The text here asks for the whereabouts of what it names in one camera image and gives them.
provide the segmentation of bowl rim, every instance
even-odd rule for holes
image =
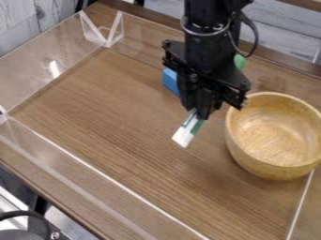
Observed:
[[[253,94],[248,95],[248,98],[255,98],[257,96],[279,96],[279,97],[288,98],[288,99],[299,102],[300,104],[303,104],[303,106],[306,106],[308,109],[312,110],[312,112],[316,114],[316,116],[320,118],[320,121],[321,121],[321,112],[307,101],[304,101],[303,99],[300,99],[298,97],[294,97],[294,96],[291,96],[288,94],[277,93],[277,92],[253,93]],[[316,155],[316,157],[312,157],[311,159],[306,160],[306,162],[303,164],[300,164],[300,163],[299,164],[292,164],[292,166],[272,164],[265,159],[255,157],[252,155],[252,153],[249,153],[249,151],[244,147],[241,147],[240,141],[237,140],[237,138],[233,138],[233,135],[232,135],[232,115],[233,115],[233,113],[236,111],[237,110],[233,107],[231,107],[229,110],[228,110],[228,114],[227,114],[227,131],[229,132],[231,139],[233,140],[235,144],[237,145],[237,147],[240,149],[243,149],[243,151],[248,154],[248,156],[251,156],[253,159],[264,162],[265,164],[268,164],[268,165],[271,165],[273,167],[281,167],[281,168],[304,167],[304,166],[312,165],[314,163],[316,163],[318,161],[321,160],[321,151],[320,151],[320,154]]]

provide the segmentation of green object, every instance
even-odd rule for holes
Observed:
[[[240,70],[244,70],[247,67],[247,58],[243,55],[237,54],[235,56],[235,64]]]

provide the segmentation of wire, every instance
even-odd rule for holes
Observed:
[[[231,38],[231,43],[232,43],[232,46],[233,48],[236,49],[236,51],[239,52],[239,54],[241,54],[244,57],[251,57],[253,55],[253,53],[256,52],[256,49],[259,47],[259,30],[257,30],[257,27],[256,27],[256,24],[253,23],[253,21],[249,19],[249,17],[247,16],[247,14],[240,11],[240,13],[235,14],[236,18],[245,24],[251,27],[253,33],[255,33],[255,43],[253,43],[253,47],[251,49],[251,52],[248,54],[244,54],[243,51],[239,49],[237,45],[236,45],[236,42],[235,42],[235,39],[233,39],[233,36],[232,36],[232,31],[229,31],[229,38]]]

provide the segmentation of wooden bowl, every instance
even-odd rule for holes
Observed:
[[[321,161],[321,113],[296,97],[252,94],[248,107],[228,112],[227,143],[255,175],[273,180],[302,177]]]

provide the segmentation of blue component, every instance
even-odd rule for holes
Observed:
[[[164,70],[164,85],[181,98],[181,93],[177,87],[177,73],[169,68]]]

